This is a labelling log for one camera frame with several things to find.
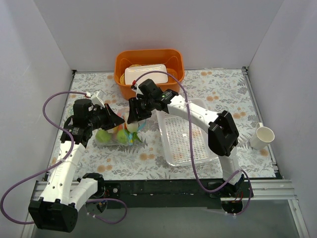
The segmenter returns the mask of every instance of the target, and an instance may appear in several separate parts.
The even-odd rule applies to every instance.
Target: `orange bin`
[[[158,49],[158,50],[139,50],[139,51],[124,51],[120,53],[115,60],[114,80],[119,85],[124,99],[129,100],[135,97],[135,92],[130,88],[131,85],[120,83],[120,77],[125,69],[133,64],[150,65],[164,64],[168,73],[172,74],[180,82],[184,79],[184,65],[181,53],[173,49]],[[160,83],[158,86],[165,91],[171,89],[179,92],[179,85],[172,77],[168,77],[167,83]]]

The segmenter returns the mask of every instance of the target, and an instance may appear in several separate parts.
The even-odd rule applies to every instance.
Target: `floral tablecloth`
[[[203,99],[210,110],[218,112],[227,110],[232,113],[240,133],[237,153],[241,168],[252,178],[275,177],[268,149],[256,151],[249,145],[258,118],[242,71],[188,70],[185,72],[183,85],[190,98]],[[75,74],[72,91],[93,93],[100,89],[106,93],[106,102],[115,112],[129,106],[121,97],[112,72]],[[81,95],[69,96],[62,124],[72,115],[74,101],[81,97]],[[92,138],[78,164],[74,179],[91,172],[103,174],[108,180],[194,178],[191,166],[172,167],[165,161],[156,113],[147,120],[141,133],[145,143],[127,147],[116,145],[100,149]],[[60,135],[61,132],[56,138],[50,165],[56,163]],[[197,165],[197,171],[200,178],[222,177],[218,159]]]

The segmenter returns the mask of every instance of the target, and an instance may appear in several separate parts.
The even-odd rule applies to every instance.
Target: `bag of vegetables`
[[[132,145],[136,141],[142,142],[138,132],[145,126],[146,121],[134,122],[128,124],[129,109],[120,109],[117,115],[122,117],[125,121],[110,130],[98,130],[95,136],[95,143],[99,147],[111,146],[111,145]]]

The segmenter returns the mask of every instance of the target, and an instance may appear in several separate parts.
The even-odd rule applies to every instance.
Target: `white wall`
[[[278,167],[291,178],[317,237],[317,1],[285,0],[250,66],[250,80]]]
[[[32,0],[0,0],[0,195],[14,183],[46,168],[56,129],[42,116],[42,105],[67,90],[71,70]],[[59,121],[65,97],[49,104]],[[25,221],[35,179],[5,200],[13,218]],[[23,226],[0,214],[0,236],[20,237]]]
[[[72,69],[113,70],[118,53],[175,48],[189,68],[250,62],[283,0],[35,0]]]

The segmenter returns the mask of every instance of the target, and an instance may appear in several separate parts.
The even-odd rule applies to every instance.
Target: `green fruit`
[[[126,144],[128,143],[128,137],[126,136],[124,130],[119,130],[116,137],[115,137],[116,141],[118,141],[121,144]]]
[[[100,143],[108,143],[111,140],[111,134],[105,130],[99,130],[96,134],[96,140]]]

